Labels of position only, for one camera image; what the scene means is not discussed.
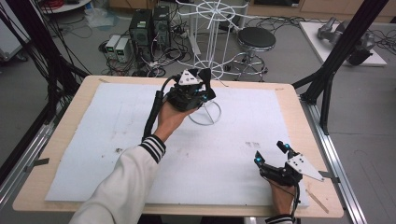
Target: sleeve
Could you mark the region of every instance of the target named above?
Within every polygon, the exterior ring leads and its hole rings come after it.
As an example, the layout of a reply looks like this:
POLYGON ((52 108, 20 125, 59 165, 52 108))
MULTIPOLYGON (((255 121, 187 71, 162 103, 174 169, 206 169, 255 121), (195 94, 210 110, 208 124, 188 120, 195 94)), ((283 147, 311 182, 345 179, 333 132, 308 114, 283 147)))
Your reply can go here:
POLYGON ((70 223, 137 223, 164 153, 165 145, 155 135, 125 150, 70 223))
POLYGON ((292 224, 293 219, 291 215, 279 215, 265 219, 266 224, 292 224))

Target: power supply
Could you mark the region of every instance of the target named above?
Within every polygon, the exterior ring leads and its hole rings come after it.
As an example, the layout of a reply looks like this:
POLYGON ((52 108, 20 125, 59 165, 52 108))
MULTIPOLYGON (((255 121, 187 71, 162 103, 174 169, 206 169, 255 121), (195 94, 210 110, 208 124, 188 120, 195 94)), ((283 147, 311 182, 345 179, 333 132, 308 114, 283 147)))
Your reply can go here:
POLYGON ((117 44, 119 43, 121 36, 113 35, 106 44, 107 58, 117 60, 117 53, 115 51, 117 44))
POLYGON ((171 47, 171 36, 170 36, 170 21, 169 21, 169 7, 158 6, 154 8, 154 31, 157 39, 157 46, 162 49, 171 47))
POLYGON ((154 60, 151 53, 151 48, 155 48, 153 26, 151 9, 140 8, 134 12, 129 33, 134 47, 134 56, 138 63, 154 60))
POLYGON ((120 63, 127 63, 129 61, 132 55, 129 38, 123 37, 120 39, 119 44, 116 46, 116 53, 120 63))

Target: person's hand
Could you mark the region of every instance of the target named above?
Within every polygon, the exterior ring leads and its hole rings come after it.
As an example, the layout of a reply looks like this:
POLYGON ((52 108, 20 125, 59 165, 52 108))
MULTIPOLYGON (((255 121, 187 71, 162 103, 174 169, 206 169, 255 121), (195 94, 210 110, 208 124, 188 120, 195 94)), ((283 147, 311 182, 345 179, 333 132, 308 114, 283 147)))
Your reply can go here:
POLYGON ((154 134, 165 142, 173 131, 180 126, 183 119, 195 110, 196 108, 180 112, 174 109, 169 102, 165 102, 158 115, 158 127, 154 134))
POLYGON ((280 186, 273 180, 268 180, 271 185, 273 204, 277 215, 289 215, 293 202, 295 187, 280 186))

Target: black pole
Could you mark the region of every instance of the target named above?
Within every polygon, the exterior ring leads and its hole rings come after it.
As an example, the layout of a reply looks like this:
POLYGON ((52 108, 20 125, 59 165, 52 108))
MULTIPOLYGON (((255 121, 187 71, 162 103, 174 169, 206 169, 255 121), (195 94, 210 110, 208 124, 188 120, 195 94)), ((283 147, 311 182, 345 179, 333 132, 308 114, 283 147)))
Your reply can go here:
POLYGON ((311 76, 305 77, 292 84, 293 87, 297 89, 312 82, 308 90, 301 95, 303 101, 307 101, 312 105, 317 102, 318 97, 323 92, 322 108, 320 111, 320 127, 326 134, 329 134, 327 124, 332 93, 332 80, 337 70, 354 50, 356 44, 360 41, 361 37, 387 2, 388 0, 363 1, 361 7, 356 12, 348 27, 335 44, 329 57, 319 70, 311 76))

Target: person's left hand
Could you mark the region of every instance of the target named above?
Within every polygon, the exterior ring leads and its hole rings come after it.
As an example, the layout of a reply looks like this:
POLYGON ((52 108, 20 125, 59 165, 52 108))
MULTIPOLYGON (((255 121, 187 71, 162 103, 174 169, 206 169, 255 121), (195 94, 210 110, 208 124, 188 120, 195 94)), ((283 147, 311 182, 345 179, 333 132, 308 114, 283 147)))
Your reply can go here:
POLYGON ((180 126, 184 118, 194 112, 196 108, 180 112, 176 110, 169 102, 165 102, 158 115, 158 127, 154 134, 163 142, 180 126))

